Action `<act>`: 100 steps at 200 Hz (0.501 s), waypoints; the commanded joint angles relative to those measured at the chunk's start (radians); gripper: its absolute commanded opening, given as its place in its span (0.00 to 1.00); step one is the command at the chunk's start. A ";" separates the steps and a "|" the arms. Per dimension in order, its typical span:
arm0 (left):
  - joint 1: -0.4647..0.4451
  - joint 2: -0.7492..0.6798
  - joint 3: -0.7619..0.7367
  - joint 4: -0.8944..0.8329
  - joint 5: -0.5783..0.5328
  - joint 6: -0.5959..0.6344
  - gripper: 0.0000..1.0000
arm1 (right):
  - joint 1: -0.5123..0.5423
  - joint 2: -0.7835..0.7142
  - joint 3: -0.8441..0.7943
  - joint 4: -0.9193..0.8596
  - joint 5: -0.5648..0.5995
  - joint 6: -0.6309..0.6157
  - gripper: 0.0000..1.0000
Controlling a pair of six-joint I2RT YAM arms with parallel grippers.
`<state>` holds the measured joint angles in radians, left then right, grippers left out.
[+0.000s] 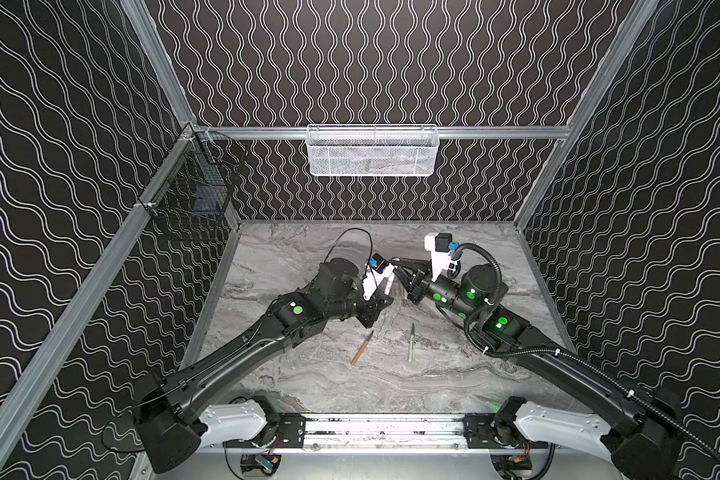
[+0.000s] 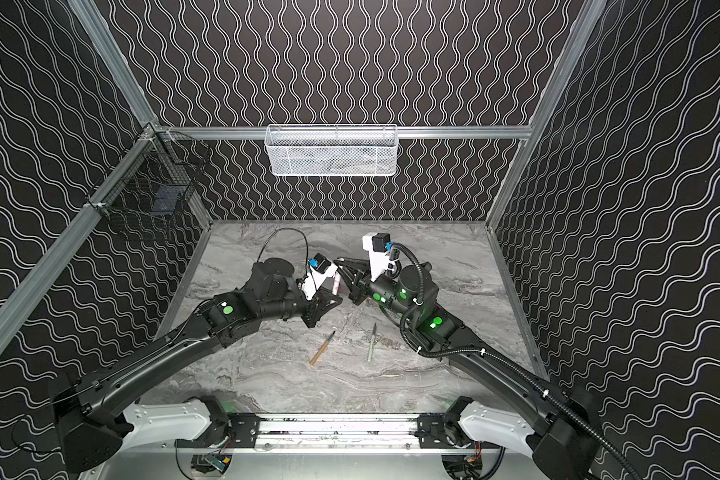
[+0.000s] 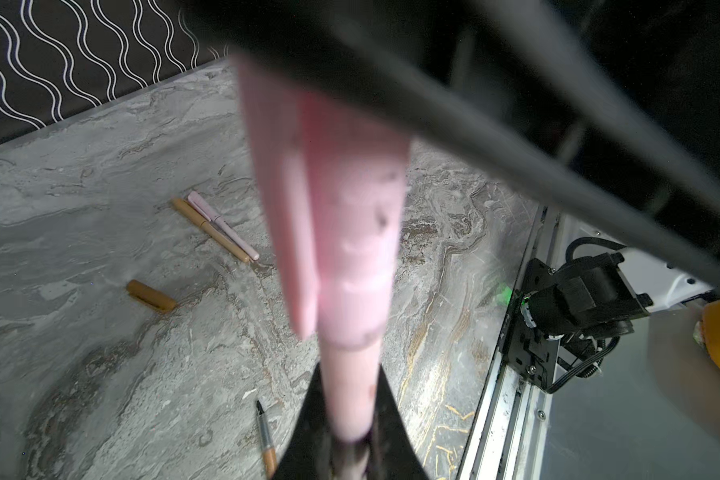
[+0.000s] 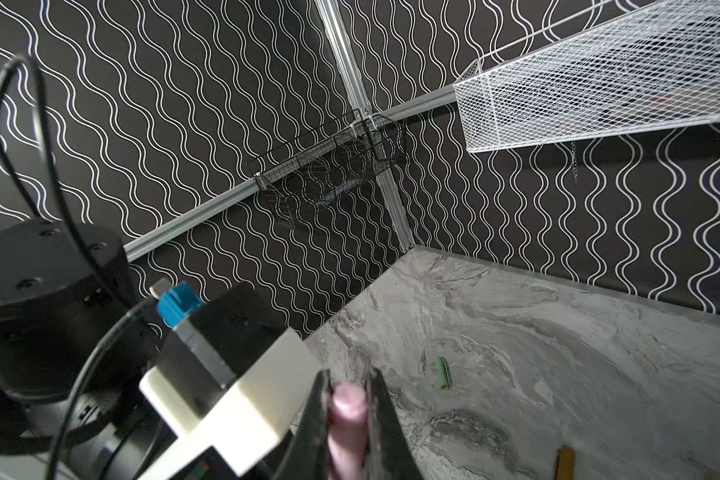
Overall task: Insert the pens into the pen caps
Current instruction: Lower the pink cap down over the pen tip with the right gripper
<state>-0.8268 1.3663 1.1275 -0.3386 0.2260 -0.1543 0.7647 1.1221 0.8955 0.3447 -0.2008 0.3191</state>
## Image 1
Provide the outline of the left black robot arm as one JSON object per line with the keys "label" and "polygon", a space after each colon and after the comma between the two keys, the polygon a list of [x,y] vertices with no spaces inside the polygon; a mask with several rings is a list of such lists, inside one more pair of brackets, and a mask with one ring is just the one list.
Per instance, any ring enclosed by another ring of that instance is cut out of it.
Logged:
{"label": "left black robot arm", "polygon": [[242,334],[167,376],[138,379],[132,416],[152,469],[166,473],[188,460],[211,427],[202,413],[262,364],[323,332],[330,320],[356,318],[372,327],[392,299],[379,284],[388,261],[375,254],[365,274],[344,258],[320,264],[304,287],[276,297]]}

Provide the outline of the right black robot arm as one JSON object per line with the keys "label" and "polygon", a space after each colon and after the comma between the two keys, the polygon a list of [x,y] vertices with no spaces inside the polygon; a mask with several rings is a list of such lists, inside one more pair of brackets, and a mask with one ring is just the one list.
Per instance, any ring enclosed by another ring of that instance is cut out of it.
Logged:
{"label": "right black robot arm", "polygon": [[459,316],[468,342],[481,354],[520,366],[590,408],[578,429],[593,434],[583,450],[628,479],[673,478],[683,436],[679,399],[670,390],[649,391],[616,379],[503,306],[507,286],[493,258],[466,273],[452,259],[443,269],[430,260],[394,258],[391,264],[408,299],[429,299]]}

